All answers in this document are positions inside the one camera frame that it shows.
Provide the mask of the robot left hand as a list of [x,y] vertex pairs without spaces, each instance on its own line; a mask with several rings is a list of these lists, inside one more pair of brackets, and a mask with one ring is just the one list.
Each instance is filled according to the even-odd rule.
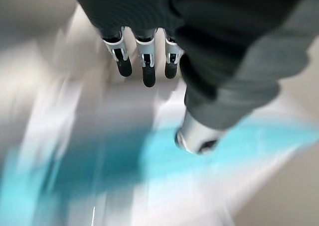
[[186,113],[177,145],[200,154],[301,73],[319,33],[319,0],[77,0],[104,40],[163,28],[183,51]]

